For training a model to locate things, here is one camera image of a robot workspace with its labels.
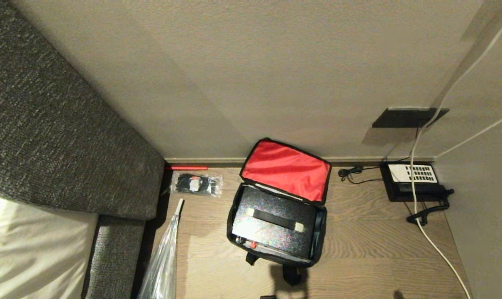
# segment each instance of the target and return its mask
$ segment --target red lining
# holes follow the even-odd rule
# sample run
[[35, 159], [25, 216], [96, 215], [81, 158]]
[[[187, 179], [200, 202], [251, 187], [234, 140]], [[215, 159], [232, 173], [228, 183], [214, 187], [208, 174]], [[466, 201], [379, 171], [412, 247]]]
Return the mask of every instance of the red lining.
[[261, 140], [247, 159], [243, 178], [321, 202], [330, 165], [294, 148]]

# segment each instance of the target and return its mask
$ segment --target wall outlet plate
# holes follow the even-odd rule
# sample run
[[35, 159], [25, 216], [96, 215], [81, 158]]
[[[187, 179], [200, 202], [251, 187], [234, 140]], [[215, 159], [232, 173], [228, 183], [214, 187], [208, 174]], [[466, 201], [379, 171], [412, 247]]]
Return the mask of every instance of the wall outlet plate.
[[[422, 127], [436, 110], [436, 108], [387, 108], [373, 123], [373, 127]], [[435, 121], [449, 111], [449, 108], [442, 108]]]

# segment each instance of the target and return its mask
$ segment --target black strap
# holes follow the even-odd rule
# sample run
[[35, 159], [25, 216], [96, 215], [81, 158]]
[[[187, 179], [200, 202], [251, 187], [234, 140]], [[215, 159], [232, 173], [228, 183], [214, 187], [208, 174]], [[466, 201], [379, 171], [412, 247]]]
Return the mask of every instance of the black strap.
[[251, 252], [247, 253], [246, 262], [248, 262], [250, 265], [255, 265], [256, 260], [258, 260], [258, 257], [256, 255]]
[[274, 225], [286, 227], [287, 229], [291, 230], [295, 229], [295, 221], [283, 218], [281, 216], [273, 215], [268, 212], [255, 210], [255, 212], [253, 212], [253, 217], [255, 217], [256, 219], [267, 221], [269, 223], [273, 223]]
[[302, 281], [302, 275], [299, 274], [297, 267], [283, 265], [283, 278], [290, 286], [296, 286]]

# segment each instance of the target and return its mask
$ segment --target case handle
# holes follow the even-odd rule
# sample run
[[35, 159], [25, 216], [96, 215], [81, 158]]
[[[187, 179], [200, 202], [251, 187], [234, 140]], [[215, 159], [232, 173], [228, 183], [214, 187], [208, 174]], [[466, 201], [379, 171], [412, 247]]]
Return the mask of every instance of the case handle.
[[302, 231], [305, 229], [305, 226], [302, 223], [298, 223], [295, 220], [286, 219], [281, 216], [273, 215], [261, 210], [255, 210], [254, 208], [247, 208], [246, 215], [266, 221], [268, 223], [273, 223], [274, 225], [279, 225], [287, 229], [298, 231], [299, 233], [302, 233]]

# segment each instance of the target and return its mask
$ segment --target umbrella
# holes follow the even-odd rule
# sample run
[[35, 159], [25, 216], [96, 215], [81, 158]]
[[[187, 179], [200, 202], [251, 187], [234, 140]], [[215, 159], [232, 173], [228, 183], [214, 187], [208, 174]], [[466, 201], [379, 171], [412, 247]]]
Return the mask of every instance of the umbrella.
[[175, 248], [182, 206], [183, 199], [179, 199], [170, 225], [166, 228], [157, 251], [152, 254], [137, 299], [175, 299]]

